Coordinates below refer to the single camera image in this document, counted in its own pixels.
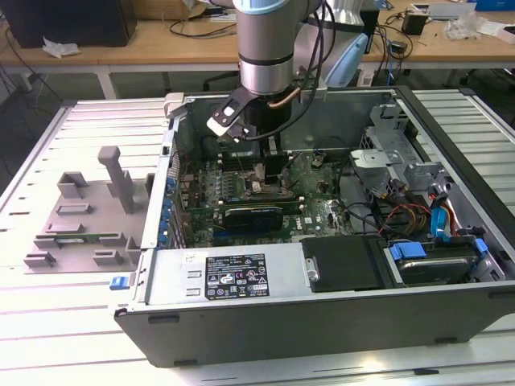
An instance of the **sticker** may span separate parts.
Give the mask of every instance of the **sticker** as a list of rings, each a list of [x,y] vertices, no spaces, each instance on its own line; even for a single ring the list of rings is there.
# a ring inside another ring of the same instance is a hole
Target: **sticker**
[[[208,252],[186,252],[184,254],[184,262],[186,263],[200,263],[208,256]]]
[[[208,300],[270,296],[265,255],[208,257],[205,261]]]

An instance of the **blue clip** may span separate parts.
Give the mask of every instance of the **blue clip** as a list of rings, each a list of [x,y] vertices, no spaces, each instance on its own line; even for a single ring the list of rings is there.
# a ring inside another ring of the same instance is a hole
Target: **blue clip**
[[[418,242],[396,243],[389,248],[395,261],[401,259],[420,259],[426,257],[426,251]]]
[[[161,216],[165,219],[165,220],[169,220],[170,219],[170,216],[171,216],[171,213],[168,209],[163,209],[161,211]]]
[[[431,213],[431,235],[440,237],[448,242],[449,236],[445,234],[445,223],[447,222],[447,212],[442,207],[436,207]]]
[[[485,244],[483,239],[476,239],[476,247],[480,252],[481,257],[485,257],[488,253],[488,246]]]
[[[173,191],[176,186],[177,186],[177,182],[172,177],[168,177],[167,178],[167,191],[168,192]]]
[[[168,241],[168,237],[164,236],[162,233],[158,234],[158,242],[159,243],[166,244],[167,241]]]
[[[112,291],[128,290],[129,288],[129,278],[127,276],[115,276],[109,284],[109,289]]]
[[[171,200],[165,197],[165,199],[163,200],[163,206],[165,208],[170,209],[171,208]]]

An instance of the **slotted metal table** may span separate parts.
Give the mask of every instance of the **slotted metal table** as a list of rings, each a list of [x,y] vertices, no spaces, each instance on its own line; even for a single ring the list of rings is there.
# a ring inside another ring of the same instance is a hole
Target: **slotted metal table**
[[[515,210],[512,130],[476,96],[416,95]],[[129,291],[109,290],[112,273],[24,274],[23,257],[59,195],[61,174],[80,170],[89,181],[106,180],[96,155],[103,145],[117,145],[122,167],[144,178],[157,164],[167,125],[163,99],[63,107],[3,194],[0,384],[515,384],[515,314],[464,344],[160,369],[114,322],[109,311],[126,303]]]

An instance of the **white cable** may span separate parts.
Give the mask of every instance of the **white cable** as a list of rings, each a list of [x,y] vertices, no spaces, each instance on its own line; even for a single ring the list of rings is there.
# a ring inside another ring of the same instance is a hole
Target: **white cable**
[[[45,79],[44,81],[46,82],[48,77],[50,76],[50,74],[47,74],[45,76]],[[38,109],[38,100],[39,100],[39,97],[41,96],[41,92],[43,91],[43,87],[44,87],[45,83],[44,82],[41,82],[41,85],[39,86],[39,91],[38,91],[38,95],[37,97],[35,98],[35,108],[36,110]]]
[[[35,98],[35,102],[34,102],[34,110],[35,110],[35,112],[36,112],[40,117],[42,117],[42,118],[44,118],[44,116],[43,116],[43,115],[41,115],[41,113],[39,112],[39,109],[38,109],[38,100],[39,100],[39,97],[41,96],[41,92],[43,92],[43,87],[44,87],[45,83],[47,83],[47,79],[48,79],[48,77],[49,77],[49,76],[50,76],[50,74],[47,74],[47,75],[45,76],[44,82],[43,82],[43,81],[41,82],[41,85],[39,86],[38,95],[36,96],[36,98]]]

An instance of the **motherboard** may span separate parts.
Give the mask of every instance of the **motherboard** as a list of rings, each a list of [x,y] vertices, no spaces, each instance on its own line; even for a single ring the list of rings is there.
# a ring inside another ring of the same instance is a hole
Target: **motherboard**
[[[299,242],[307,237],[353,234],[336,200],[341,161],[297,153],[276,181],[261,163],[236,170],[220,162],[186,166],[179,178],[181,218],[189,248]]]

